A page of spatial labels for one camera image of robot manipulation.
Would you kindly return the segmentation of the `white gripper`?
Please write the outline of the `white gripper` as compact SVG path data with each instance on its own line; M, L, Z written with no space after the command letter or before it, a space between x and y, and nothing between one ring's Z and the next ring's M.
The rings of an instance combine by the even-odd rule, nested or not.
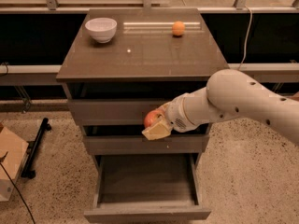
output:
M160 105L158 109L165 112L165 119L156 119L142 132L148 140L166 138L171 134L172 128L177 132L186 133L200 125L199 119L196 118L200 111L200 97L192 93L184 93L173 101Z

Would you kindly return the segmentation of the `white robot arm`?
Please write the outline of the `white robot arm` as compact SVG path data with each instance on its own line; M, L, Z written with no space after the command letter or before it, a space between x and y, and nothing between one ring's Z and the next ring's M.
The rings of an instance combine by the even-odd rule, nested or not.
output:
M220 70L203 89L184 93L150 111L142 134L157 140L172 131L186 133L202 124L239 117L259 121L299 145L299 102L268 90L234 69Z

